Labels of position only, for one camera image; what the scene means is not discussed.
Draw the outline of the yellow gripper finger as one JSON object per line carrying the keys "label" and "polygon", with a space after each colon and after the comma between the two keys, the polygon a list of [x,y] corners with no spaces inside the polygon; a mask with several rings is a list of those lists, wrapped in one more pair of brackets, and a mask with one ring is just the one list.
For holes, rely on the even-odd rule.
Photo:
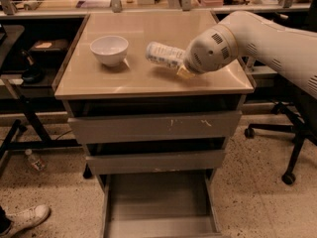
{"label": "yellow gripper finger", "polygon": [[184,79],[189,79],[195,76],[195,74],[190,72],[184,65],[178,69],[176,74]]}

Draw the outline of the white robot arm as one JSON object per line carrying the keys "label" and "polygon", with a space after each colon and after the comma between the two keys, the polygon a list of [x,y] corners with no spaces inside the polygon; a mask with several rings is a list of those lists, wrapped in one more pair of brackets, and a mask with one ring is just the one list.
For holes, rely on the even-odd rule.
{"label": "white robot arm", "polygon": [[182,67],[192,74],[251,57],[317,98],[317,34],[278,25],[247,11],[229,14],[193,39]]}

